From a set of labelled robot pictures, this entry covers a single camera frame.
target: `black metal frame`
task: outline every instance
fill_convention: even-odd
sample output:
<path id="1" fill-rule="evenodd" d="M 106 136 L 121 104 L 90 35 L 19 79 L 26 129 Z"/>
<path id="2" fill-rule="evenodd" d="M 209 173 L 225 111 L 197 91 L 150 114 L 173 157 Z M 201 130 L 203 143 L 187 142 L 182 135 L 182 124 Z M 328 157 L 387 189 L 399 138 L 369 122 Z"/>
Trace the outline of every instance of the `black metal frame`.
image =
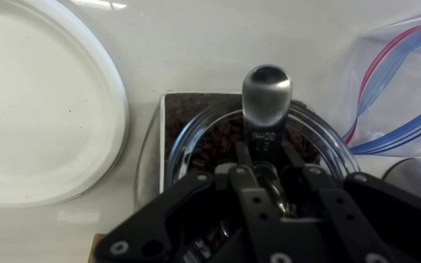
<path id="1" fill-rule="evenodd" d="M 229 237 L 194 262 L 416 263 L 421 262 L 421 199 L 368 174 L 333 181 L 282 145 L 274 162 L 280 187 L 296 208 L 280 218 L 251 170 L 244 143 L 238 165 L 223 174 L 190 173 L 109 233 L 99 263 L 190 262 L 184 255 L 203 233 L 228 222 Z"/>

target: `white lid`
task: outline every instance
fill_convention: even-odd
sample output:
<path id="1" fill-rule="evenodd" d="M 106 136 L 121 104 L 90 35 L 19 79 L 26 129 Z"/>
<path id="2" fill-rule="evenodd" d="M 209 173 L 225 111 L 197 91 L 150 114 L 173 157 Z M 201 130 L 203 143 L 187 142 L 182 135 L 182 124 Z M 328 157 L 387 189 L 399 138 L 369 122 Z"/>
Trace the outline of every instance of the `white lid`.
<path id="1" fill-rule="evenodd" d="M 125 129 L 121 79 L 92 32 L 57 2 L 0 2 L 0 206 L 81 193 Z"/>

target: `red stripe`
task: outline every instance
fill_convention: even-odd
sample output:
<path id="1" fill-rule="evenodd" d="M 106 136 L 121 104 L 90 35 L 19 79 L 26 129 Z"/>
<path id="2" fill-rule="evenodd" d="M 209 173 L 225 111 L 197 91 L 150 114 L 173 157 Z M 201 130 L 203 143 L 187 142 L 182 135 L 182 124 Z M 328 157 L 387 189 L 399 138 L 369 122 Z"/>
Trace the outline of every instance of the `red stripe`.
<path id="1" fill-rule="evenodd" d="M 393 38 L 377 56 L 375 59 L 372 60 L 372 63 L 368 66 L 362 81 L 361 81 L 361 86 L 359 86 L 359 92 L 358 92 L 358 101 L 356 101 L 356 105 L 359 107 L 359 101 L 362 98 L 362 92 L 371 78 L 371 75 L 374 73 L 374 70 L 377 69 L 377 66 L 382 62 L 382 59 L 400 43 L 403 41 L 406 37 L 412 35 L 413 32 L 419 31 L 421 30 L 421 25 L 419 27 L 415 27 L 415 28 L 410 28 L 407 31 L 403 31 L 400 35 L 397 35 L 396 38 Z M 356 132 L 356 122 L 358 122 L 358 117 L 355 119 L 353 122 L 353 129 L 350 130 L 350 133 L 346 136 L 344 139 L 344 143 L 347 145 L 352 139 L 353 139 L 353 135 Z"/>

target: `coffee beans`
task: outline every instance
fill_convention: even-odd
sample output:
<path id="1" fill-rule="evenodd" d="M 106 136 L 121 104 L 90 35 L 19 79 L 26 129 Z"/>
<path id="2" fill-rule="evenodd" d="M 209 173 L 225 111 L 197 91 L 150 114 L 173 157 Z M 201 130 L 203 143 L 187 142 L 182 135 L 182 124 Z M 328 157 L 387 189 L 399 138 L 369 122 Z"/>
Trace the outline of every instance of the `coffee beans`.
<path id="1" fill-rule="evenodd" d="M 185 127 L 185 124 L 200 111 L 210 105 L 219 104 L 222 100 L 235 95 L 217 94 L 173 94 L 165 98 L 165 160 L 171 148 Z M 198 141 L 192 151 L 190 170 L 207 170 L 223 162 L 235 162 L 233 145 L 242 138 L 242 120 L 226 119 L 210 127 Z M 298 155 L 308 164 L 318 164 L 318 151 L 305 141 L 299 133 L 286 126 L 285 139 L 290 142 Z"/>

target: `metal bolt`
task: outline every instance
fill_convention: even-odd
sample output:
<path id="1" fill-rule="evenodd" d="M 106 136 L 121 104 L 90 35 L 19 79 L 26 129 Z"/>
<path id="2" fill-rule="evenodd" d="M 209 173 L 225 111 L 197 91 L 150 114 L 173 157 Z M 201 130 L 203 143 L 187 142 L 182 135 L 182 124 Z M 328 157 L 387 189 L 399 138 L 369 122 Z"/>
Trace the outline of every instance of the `metal bolt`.
<path id="1" fill-rule="evenodd" d="M 388 262 L 380 255 L 368 253 L 365 257 L 365 263 L 388 263 Z"/>
<path id="2" fill-rule="evenodd" d="M 356 174 L 356 176 L 353 177 L 353 180 L 361 181 L 361 183 L 365 183 L 365 181 L 366 181 L 366 177 L 365 177 L 365 176 L 361 176 L 361 174 Z"/>
<path id="3" fill-rule="evenodd" d="M 321 170 L 320 170 L 320 168 L 315 168 L 315 167 L 311 167 L 311 168 L 308 170 L 308 173 L 311 173 L 311 174 L 321 174 Z"/>
<path id="4" fill-rule="evenodd" d="M 198 180 L 198 181 L 206 181 L 207 177 L 201 174 L 201 176 L 197 176 L 197 180 Z"/>
<path id="5" fill-rule="evenodd" d="M 292 263 L 292 259 L 283 253 L 273 253 L 270 256 L 270 263 Z"/>
<path id="6" fill-rule="evenodd" d="M 124 255 L 128 250 L 128 244 L 125 241 L 115 241 L 109 247 L 109 253 L 114 256 Z"/>

